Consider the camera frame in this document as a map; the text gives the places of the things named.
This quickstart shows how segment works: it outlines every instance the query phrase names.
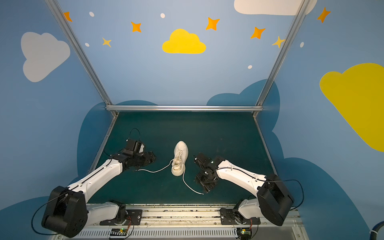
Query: black hose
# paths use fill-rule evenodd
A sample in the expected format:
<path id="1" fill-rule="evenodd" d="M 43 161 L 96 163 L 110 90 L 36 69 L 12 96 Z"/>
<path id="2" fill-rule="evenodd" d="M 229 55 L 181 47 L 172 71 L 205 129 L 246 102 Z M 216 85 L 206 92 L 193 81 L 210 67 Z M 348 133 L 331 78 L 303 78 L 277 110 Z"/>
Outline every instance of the black hose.
<path id="1" fill-rule="evenodd" d="M 380 230 L 380 228 L 384 226 L 384 221 L 382 222 L 379 222 L 378 224 L 376 224 L 373 228 L 372 228 L 372 232 L 371 231 L 371 236 L 369 237 L 369 240 L 376 240 L 376 237 L 377 237 L 377 232 Z"/>

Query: white cloud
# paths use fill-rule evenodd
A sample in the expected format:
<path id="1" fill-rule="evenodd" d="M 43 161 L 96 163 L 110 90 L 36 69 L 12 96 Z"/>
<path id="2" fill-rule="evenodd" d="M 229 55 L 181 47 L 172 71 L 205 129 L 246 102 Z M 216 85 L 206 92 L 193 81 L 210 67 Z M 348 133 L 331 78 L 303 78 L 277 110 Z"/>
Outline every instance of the white cloud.
<path id="1" fill-rule="evenodd" d="M 317 0 L 310 0 L 308 14 Z M 242 14 L 296 15 L 301 0 L 235 0 L 235 10 Z"/>
<path id="2" fill-rule="evenodd" d="M 41 81 L 70 56 L 68 44 L 58 41 L 49 33 L 24 33 L 22 51 L 26 58 L 24 75 L 31 82 Z"/>

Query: green mat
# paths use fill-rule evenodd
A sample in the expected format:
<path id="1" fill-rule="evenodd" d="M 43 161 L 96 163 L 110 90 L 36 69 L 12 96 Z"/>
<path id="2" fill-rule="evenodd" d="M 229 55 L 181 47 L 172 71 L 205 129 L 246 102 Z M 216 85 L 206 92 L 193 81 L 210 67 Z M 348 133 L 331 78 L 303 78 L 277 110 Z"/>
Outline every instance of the green mat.
<path id="1" fill-rule="evenodd" d="M 195 175 L 200 169 L 193 162 L 193 155 L 199 152 L 211 158 L 222 156 L 258 174 L 273 173 L 250 113 L 120 113 L 104 151 L 113 154 L 125 147 L 129 132 L 134 127 L 140 130 L 146 150 L 153 151 L 157 157 L 153 164 L 145 167 L 151 171 L 165 167 L 173 159 L 178 141 L 187 144 L 189 155 L 185 163 L 185 181 L 198 192 L 203 192 L 203 188 L 195 182 Z M 131 138 L 139 138 L 137 131 L 132 131 Z M 108 156 L 103 154 L 98 166 L 106 159 Z M 89 203 L 117 200 L 127 204 L 235 204 L 251 194 L 220 179 L 212 191 L 200 195 L 184 185 L 182 176 L 173 176 L 171 167 L 157 173 L 133 170 L 130 168 L 109 181 L 94 194 Z"/>

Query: yellow star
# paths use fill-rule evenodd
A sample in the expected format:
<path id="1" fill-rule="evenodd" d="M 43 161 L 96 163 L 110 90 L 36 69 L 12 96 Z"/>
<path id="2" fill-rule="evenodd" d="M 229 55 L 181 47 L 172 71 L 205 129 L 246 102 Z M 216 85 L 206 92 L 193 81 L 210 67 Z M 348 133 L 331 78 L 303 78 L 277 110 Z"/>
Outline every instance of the yellow star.
<path id="1" fill-rule="evenodd" d="M 133 26 L 132 32 L 134 32 L 134 31 L 138 31 L 138 32 L 141 33 L 141 30 L 140 30 L 140 25 L 141 25 L 141 23 L 136 24 L 136 23 L 131 22 L 131 24 L 132 24 L 132 26 Z"/>
<path id="2" fill-rule="evenodd" d="M 109 42 L 110 42 L 111 40 L 107 41 L 107 40 L 105 40 L 104 38 L 103 38 L 103 40 L 104 40 L 103 45 L 108 45 L 109 47 L 111 47 L 111 46 L 109 45 Z"/>
<path id="3" fill-rule="evenodd" d="M 65 18 L 68 20 L 68 21 L 72 21 L 72 19 L 70 18 L 70 12 L 66 12 L 66 13 L 64 13 L 64 16 L 65 16 Z"/>
<path id="4" fill-rule="evenodd" d="M 324 22 L 324 19 L 326 16 L 328 16 L 328 14 L 330 14 L 331 11 L 327 11 L 325 8 L 323 10 L 323 12 L 321 13 L 321 15 L 317 18 L 318 20 L 321 20 L 321 22 L 323 23 Z"/>
<path id="5" fill-rule="evenodd" d="M 280 36 L 278 36 L 278 37 L 277 37 L 277 42 L 274 43 L 274 44 L 272 44 L 272 46 L 273 46 L 273 45 L 277 45 L 277 46 L 279 46 L 279 48 L 280 48 L 281 43 L 284 42 L 284 41 L 285 41 L 285 39 L 281 40 L 281 39 L 280 39 Z"/>
<path id="6" fill-rule="evenodd" d="M 208 26 L 205 30 L 213 29 L 216 31 L 216 24 L 218 23 L 218 21 L 219 21 L 219 19 L 212 20 L 212 19 L 208 18 Z"/>
<path id="7" fill-rule="evenodd" d="M 252 39 L 252 38 L 258 38 L 258 39 L 260 39 L 260 38 L 262 37 L 262 33 L 263 33 L 264 30 L 265 30 L 265 28 L 264 28 L 264 29 L 258 29 L 257 27 L 255 27 L 255 32 L 254 32 L 253 35 L 251 36 L 251 39 Z"/>

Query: shoelace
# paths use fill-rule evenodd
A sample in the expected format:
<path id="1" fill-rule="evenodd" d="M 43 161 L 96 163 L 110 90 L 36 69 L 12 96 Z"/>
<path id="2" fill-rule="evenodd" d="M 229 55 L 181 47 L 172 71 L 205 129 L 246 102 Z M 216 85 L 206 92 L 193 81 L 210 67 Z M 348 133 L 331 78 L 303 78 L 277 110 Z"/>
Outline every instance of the shoelace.
<path id="1" fill-rule="evenodd" d="M 181 169 L 181 164 L 183 163 L 181 161 L 181 154 L 183 153 L 183 151 L 181 150 L 177 150 L 176 152 L 176 156 L 174 159 L 172 159 L 172 168 L 175 169 L 175 170 L 180 170 Z"/>

